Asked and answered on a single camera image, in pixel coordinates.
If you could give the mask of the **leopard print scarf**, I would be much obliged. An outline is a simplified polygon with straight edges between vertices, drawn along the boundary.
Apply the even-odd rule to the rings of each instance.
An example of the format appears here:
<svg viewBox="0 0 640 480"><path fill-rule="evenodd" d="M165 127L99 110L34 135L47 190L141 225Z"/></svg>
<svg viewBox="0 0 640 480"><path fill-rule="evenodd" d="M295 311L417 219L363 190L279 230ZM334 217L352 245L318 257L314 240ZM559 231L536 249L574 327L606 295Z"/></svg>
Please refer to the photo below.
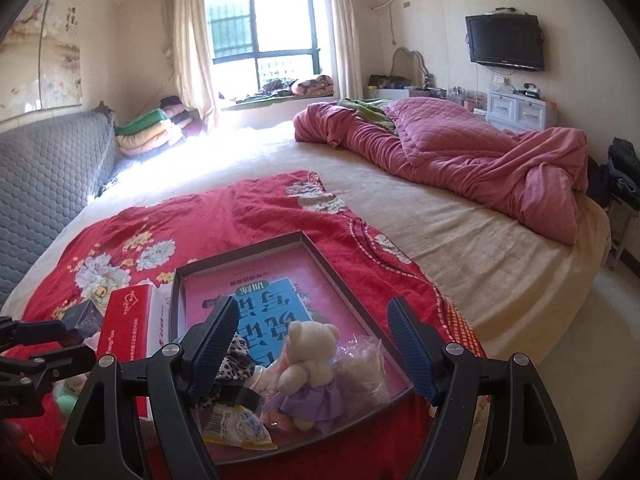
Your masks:
<svg viewBox="0 0 640 480"><path fill-rule="evenodd" d="M250 356L246 340L235 333L220 364L215 381L206 396L198 399L198 408L234 402L247 379L253 377L256 363Z"/></svg>

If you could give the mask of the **clear bag brown contents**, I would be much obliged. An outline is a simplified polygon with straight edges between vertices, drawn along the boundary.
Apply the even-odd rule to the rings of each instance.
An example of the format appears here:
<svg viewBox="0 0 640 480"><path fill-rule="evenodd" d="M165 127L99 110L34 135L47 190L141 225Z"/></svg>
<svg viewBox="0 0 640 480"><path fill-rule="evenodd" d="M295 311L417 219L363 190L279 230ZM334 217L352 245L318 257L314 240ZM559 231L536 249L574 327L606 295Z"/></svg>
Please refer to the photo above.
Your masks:
<svg viewBox="0 0 640 480"><path fill-rule="evenodd" d="M390 404L382 341L352 336L339 344L332 370L349 416Z"/></svg>

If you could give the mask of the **yellow white snack packet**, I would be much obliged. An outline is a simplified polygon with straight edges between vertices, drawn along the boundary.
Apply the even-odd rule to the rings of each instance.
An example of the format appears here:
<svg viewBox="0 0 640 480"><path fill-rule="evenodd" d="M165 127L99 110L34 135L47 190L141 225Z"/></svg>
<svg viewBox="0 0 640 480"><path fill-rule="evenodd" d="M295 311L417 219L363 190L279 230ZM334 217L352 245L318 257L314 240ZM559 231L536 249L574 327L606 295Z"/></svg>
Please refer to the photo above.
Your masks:
<svg viewBox="0 0 640 480"><path fill-rule="evenodd" d="M216 404L209 414L202 436L208 443L253 451L274 450L277 447L262 420L242 405Z"/></svg>

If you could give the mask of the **cream teddy bear purple dress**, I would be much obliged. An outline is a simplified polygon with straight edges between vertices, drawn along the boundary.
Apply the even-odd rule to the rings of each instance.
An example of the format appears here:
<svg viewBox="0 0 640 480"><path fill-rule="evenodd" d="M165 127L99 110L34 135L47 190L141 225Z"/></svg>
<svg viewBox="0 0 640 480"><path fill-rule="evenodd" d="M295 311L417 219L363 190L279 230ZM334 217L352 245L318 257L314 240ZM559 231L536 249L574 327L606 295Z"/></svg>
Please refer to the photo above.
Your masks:
<svg viewBox="0 0 640 480"><path fill-rule="evenodd" d="M333 324L293 321L284 350L288 368L278 380L278 394L267 404L291 416L295 429L329 434L345 414L332 364L340 332Z"/></svg>

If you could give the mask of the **green sponge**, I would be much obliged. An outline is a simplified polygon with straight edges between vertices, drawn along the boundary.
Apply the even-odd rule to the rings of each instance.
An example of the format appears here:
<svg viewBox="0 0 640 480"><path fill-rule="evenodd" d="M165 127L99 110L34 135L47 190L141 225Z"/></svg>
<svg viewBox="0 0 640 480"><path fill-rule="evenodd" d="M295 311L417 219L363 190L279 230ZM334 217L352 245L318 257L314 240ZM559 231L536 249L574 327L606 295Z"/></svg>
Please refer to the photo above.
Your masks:
<svg viewBox="0 0 640 480"><path fill-rule="evenodd" d="M65 420L70 418L87 379L86 374L80 374L54 384L52 396Z"/></svg>

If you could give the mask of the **pink roll package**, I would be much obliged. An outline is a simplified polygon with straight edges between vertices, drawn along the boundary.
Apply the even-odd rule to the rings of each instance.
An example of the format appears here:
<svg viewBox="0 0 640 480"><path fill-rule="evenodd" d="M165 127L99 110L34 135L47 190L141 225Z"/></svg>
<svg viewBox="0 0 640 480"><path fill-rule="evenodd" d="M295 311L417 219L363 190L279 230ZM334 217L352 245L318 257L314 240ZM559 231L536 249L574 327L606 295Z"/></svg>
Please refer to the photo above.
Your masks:
<svg viewBox="0 0 640 480"><path fill-rule="evenodd" d="M270 429L290 434L295 429L292 417L281 413L276 408L268 408L267 406L278 394L278 380L287 368L288 356L286 351L282 350L280 356L269 366L256 365L253 376L247 379L245 385L262 397L259 413L262 422Z"/></svg>

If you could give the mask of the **dark square gift box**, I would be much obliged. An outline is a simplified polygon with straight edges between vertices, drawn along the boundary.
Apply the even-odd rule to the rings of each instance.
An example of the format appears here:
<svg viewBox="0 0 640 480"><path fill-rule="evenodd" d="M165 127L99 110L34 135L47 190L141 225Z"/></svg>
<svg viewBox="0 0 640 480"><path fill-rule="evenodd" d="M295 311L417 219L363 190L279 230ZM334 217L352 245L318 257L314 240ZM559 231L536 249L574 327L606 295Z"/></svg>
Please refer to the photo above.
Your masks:
<svg viewBox="0 0 640 480"><path fill-rule="evenodd" d="M62 316L66 336L84 340L101 330L103 314L92 300L69 307Z"/></svg>

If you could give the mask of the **red tissue pack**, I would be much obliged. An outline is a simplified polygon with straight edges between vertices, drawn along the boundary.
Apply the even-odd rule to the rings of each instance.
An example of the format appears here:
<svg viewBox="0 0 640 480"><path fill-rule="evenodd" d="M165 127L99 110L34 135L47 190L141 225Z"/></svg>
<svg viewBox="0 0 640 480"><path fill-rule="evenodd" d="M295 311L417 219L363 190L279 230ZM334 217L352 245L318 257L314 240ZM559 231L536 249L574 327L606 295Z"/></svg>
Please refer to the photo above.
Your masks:
<svg viewBox="0 0 640 480"><path fill-rule="evenodd" d="M152 283L114 290L104 314L96 357L121 363L152 356L169 341L169 307Z"/></svg>

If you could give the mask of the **pink book tray box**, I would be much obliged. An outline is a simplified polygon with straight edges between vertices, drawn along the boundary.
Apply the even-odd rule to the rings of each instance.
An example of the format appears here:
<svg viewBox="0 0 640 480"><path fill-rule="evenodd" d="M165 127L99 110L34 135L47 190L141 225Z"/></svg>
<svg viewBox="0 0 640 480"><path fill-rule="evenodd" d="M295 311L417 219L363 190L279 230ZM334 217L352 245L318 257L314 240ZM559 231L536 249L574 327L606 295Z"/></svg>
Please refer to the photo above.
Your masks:
<svg viewBox="0 0 640 480"><path fill-rule="evenodd" d="M334 436L410 392L390 338L306 234L179 268L171 333L182 336L227 298L239 308L238 339L196 416L215 463Z"/></svg>

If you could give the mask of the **beige bed sheet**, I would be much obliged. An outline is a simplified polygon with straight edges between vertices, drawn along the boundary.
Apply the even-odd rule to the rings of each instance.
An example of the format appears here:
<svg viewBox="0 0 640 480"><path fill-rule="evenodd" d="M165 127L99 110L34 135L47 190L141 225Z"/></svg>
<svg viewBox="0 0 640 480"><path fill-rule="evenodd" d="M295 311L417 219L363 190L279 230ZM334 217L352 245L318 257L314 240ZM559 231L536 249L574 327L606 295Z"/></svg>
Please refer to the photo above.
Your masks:
<svg viewBox="0 0 640 480"><path fill-rule="evenodd" d="M578 240L566 246L448 191L395 178L351 152L299 143L285 122L236 130L227 140L197 136L130 169L66 226L1 311L21 316L72 240L93 223L129 207L294 170L313 171L323 183L322 191L304 189L305 203L349 206L380 229L386 248L420 266L495 358L521 351L541 361L573 322L610 244L608 217L586 196L576 198Z"/></svg>

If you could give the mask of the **grey quilted headboard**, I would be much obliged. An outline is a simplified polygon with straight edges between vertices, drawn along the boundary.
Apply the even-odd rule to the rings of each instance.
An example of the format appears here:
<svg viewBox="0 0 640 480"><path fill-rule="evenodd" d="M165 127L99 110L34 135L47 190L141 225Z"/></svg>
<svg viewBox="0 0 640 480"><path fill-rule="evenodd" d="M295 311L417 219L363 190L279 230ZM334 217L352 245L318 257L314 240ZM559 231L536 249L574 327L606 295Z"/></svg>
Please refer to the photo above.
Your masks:
<svg viewBox="0 0 640 480"><path fill-rule="evenodd" d="M115 112L93 110L1 133L1 300L101 188L116 164Z"/></svg>

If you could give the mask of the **pink quilted comforter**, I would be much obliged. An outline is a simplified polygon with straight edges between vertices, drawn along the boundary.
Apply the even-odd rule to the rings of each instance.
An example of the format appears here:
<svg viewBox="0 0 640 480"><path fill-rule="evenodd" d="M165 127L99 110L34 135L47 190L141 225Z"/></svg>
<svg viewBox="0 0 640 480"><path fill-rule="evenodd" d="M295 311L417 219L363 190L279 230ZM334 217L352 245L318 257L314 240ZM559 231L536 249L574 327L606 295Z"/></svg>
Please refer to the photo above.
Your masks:
<svg viewBox="0 0 640 480"><path fill-rule="evenodd" d="M500 130L453 102L405 98L375 110L341 100L308 105L293 119L298 142L342 148L394 177L444 188L526 228L573 245L577 200L587 189L587 138L552 127Z"/></svg>

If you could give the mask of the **stack of folded blankets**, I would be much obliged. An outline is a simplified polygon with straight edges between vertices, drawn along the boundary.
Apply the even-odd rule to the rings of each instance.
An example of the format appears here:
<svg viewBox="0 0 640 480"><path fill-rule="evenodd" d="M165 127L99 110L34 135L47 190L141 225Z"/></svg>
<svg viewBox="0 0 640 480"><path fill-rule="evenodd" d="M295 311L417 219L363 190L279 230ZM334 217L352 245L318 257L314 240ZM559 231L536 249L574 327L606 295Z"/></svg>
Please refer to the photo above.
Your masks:
<svg viewBox="0 0 640 480"><path fill-rule="evenodd" d="M115 139L125 157L143 158L160 154L206 131L206 123L195 108L187 107L178 96L168 96L154 110L117 126Z"/></svg>

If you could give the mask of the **white drawer cabinet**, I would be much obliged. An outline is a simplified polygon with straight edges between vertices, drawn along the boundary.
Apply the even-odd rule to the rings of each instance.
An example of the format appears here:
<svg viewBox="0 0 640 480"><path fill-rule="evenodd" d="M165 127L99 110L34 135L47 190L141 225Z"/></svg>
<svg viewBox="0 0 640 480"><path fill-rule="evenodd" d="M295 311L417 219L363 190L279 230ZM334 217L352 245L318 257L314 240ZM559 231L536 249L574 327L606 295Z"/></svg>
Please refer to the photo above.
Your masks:
<svg viewBox="0 0 640 480"><path fill-rule="evenodd" d="M521 94L489 90L486 122L501 130L522 133L546 130L558 124L558 111L546 101Z"/></svg>

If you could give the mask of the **dark clothes on chair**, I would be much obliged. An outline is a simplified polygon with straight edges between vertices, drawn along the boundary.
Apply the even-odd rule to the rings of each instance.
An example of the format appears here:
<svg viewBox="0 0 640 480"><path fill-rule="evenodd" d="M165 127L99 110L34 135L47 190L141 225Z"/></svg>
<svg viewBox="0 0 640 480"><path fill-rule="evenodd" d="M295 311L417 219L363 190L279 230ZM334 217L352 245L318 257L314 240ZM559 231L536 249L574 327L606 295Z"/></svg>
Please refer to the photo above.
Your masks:
<svg viewBox="0 0 640 480"><path fill-rule="evenodd" d="M588 157L587 196L602 208L619 198L634 211L639 210L640 184L639 157L634 144L626 139L614 138L608 147L608 162L599 165Z"/></svg>

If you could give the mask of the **clothes pile on windowsill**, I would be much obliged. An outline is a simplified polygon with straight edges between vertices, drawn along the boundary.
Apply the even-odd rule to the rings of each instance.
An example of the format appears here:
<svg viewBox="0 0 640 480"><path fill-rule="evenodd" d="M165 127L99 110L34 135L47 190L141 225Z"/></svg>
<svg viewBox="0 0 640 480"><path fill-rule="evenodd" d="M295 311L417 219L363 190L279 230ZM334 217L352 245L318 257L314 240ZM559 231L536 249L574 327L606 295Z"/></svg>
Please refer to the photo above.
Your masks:
<svg viewBox="0 0 640 480"><path fill-rule="evenodd" d="M221 93L218 100L223 108L242 108L269 105L287 100L323 98L324 96L332 96L333 91L334 81L332 77L320 74L310 79L270 79L253 94L227 98Z"/></svg>

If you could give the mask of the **heart shaped mirror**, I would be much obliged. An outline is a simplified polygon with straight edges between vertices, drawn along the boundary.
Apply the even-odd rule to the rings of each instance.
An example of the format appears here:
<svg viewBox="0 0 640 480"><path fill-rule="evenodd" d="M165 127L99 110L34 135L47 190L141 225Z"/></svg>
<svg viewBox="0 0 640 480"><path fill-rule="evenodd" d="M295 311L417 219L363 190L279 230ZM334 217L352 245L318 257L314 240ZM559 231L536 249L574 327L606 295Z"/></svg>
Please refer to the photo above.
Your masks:
<svg viewBox="0 0 640 480"><path fill-rule="evenodd" d="M426 68L424 58L419 51L399 47L392 57L390 74L404 78L410 86L426 89L433 85L433 75Z"/></svg>

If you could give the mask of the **left cream curtain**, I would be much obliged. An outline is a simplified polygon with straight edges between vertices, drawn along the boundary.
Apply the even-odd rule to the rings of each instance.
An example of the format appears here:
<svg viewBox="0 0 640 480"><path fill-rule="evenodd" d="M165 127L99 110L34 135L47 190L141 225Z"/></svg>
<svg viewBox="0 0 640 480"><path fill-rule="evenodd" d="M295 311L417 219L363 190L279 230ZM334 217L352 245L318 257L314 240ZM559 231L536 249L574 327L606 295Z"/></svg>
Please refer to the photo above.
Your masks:
<svg viewBox="0 0 640 480"><path fill-rule="evenodd" d="M206 125L213 125L217 98L205 0L172 0L172 59L176 88L183 103L197 110Z"/></svg>

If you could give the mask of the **cream curtain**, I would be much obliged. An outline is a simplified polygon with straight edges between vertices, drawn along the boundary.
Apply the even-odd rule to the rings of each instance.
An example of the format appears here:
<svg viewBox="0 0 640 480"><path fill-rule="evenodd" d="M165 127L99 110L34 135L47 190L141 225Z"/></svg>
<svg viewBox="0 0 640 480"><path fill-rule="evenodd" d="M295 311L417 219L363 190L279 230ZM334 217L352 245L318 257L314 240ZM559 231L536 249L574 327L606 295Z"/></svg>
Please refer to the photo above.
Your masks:
<svg viewBox="0 0 640 480"><path fill-rule="evenodd" d="M183 103L197 110L206 125L213 125L217 98L205 0L172 0L172 59L176 88Z"/></svg>
<svg viewBox="0 0 640 480"><path fill-rule="evenodd" d="M329 0L337 95L341 99L362 98L362 73L355 0Z"/></svg>

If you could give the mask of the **right cream curtain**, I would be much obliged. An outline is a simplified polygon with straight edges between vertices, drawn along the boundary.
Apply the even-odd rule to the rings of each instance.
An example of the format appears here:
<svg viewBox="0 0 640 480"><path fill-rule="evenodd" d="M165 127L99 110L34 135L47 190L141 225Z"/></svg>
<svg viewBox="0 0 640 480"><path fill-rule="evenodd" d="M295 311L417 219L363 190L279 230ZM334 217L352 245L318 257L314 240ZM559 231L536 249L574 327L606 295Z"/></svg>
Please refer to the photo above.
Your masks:
<svg viewBox="0 0 640 480"><path fill-rule="evenodd" d="M362 73L355 0L329 0L337 95L341 99L362 98Z"/></svg>

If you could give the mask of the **floral wall painting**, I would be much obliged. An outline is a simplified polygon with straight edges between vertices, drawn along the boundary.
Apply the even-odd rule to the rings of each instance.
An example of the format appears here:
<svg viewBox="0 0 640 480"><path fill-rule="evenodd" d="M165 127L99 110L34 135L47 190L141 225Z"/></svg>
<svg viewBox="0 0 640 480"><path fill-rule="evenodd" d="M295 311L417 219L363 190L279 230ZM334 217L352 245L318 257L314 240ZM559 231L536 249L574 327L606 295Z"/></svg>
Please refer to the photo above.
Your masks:
<svg viewBox="0 0 640 480"><path fill-rule="evenodd" d="M1 41L1 119L82 103L78 6L30 0Z"/></svg>

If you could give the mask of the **window with dark frame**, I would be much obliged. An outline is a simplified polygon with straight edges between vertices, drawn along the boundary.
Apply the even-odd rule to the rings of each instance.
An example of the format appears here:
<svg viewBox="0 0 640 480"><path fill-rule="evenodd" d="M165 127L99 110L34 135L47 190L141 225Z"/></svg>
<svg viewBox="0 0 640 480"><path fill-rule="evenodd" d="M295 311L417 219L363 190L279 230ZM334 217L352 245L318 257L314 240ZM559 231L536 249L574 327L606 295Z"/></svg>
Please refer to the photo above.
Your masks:
<svg viewBox="0 0 640 480"><path fill-rule="evenodd" d="M314 0L205 0L221 99L244 101L321 72Z"/></svg>

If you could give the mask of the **wall mounted black television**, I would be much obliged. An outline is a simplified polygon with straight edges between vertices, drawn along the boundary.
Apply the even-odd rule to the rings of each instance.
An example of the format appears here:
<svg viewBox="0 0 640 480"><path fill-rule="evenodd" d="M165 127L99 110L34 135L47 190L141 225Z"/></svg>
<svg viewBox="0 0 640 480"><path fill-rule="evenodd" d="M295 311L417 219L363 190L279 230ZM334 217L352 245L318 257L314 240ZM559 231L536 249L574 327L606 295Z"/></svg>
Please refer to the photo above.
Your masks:
<svg viewBox="0 0 640 480"><path fill-rule="evenodd" d="M536 15L491 13L465 18L472 63L544 71L544 34Z"/></svg>

